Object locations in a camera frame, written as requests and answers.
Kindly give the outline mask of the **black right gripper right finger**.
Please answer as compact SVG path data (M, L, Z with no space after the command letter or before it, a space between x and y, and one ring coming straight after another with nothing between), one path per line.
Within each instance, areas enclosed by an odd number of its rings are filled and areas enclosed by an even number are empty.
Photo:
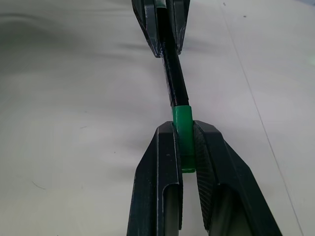
M283 236L242 158L213 126L193 126L197 185L208 236Z

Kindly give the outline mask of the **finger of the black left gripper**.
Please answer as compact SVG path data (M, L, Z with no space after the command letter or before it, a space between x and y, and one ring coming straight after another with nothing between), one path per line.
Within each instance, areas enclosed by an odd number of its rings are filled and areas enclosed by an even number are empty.
M133 12L156 58L161 57L156 0L131 0Z
M168 13L177 53L183 48L190 0L168 0Z

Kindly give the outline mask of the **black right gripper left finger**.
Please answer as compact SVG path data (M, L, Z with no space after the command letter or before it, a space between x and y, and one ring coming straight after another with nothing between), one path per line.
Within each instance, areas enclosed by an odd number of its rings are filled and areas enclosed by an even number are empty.
M134 176L126 236L179 236L183 177L173 123L160 125Z

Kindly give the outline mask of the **black marker pen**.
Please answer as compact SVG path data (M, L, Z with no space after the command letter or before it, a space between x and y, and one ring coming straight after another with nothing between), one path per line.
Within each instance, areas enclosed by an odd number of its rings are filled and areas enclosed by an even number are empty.
M168 86L171 107L186 106L189 97L177 52L177 43L172 31L168 0L157 0L157 20L161 56Z

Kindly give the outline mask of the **green marker cap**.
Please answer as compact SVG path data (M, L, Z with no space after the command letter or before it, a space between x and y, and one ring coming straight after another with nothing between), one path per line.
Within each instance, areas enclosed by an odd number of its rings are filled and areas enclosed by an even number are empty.
M181 169L183 173L195 172L195 150L192 109L189 105L172 108L173 124L177 132Z

